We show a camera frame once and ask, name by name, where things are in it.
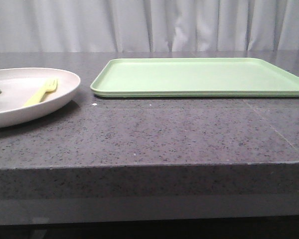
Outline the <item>yellow plastic fork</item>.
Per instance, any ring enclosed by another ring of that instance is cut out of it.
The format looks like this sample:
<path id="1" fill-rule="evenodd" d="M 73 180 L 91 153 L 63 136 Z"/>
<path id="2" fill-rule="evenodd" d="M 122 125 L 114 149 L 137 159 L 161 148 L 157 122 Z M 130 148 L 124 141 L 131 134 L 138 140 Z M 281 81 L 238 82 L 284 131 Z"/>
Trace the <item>yellow plastic fork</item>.
<path id="1" fill-rule="evenodd" d="M 29 107 L 38 104 L 43 99 L 46 93 L 51 93 L 56 90 L 58 85 L 57 78 L 50 78 L 45 81 L 43 86 L 41 86 L 34 95 L 32 95 L 23 105 L 23 107 Z"/>

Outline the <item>beige round plate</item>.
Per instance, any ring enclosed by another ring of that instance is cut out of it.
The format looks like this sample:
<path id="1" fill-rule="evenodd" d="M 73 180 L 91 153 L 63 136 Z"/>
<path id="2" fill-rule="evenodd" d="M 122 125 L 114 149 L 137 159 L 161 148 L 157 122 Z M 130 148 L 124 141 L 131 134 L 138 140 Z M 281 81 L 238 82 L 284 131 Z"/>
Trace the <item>beige round plate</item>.
<path id="1" fill-rule="evenodd" d="M 46 94 L 43 102 L 24 107 L 49 78 L 58 79 L 56 91 Z M 80 82 L 78 75 L 61 69 L 0 69 L 0 128 L 35 120 L 60 109 L 73 99 Z"/>

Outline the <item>light green plastic tray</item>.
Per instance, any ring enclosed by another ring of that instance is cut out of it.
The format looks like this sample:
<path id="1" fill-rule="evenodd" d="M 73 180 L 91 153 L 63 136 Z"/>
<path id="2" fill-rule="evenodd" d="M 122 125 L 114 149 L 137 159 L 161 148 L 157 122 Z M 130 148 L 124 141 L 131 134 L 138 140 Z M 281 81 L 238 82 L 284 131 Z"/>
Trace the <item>light green plastic tray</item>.
<path id="1" fill-rule="evenodd" d="M 299 97 L 299 77 L 258 58 L 122 58 L 90 86 L 100 97 Z"/>

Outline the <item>white pleated curtain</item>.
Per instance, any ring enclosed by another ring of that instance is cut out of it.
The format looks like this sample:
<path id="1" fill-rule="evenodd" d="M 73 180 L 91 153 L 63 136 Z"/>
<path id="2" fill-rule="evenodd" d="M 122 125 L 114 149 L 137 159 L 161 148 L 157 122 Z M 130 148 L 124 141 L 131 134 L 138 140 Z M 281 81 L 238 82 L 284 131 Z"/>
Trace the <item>white pleated curtain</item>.
<path id="1" fill-rule="evenodd" d="M 299 0 L 0 0 L 0 52 L 299 50 Z"/>

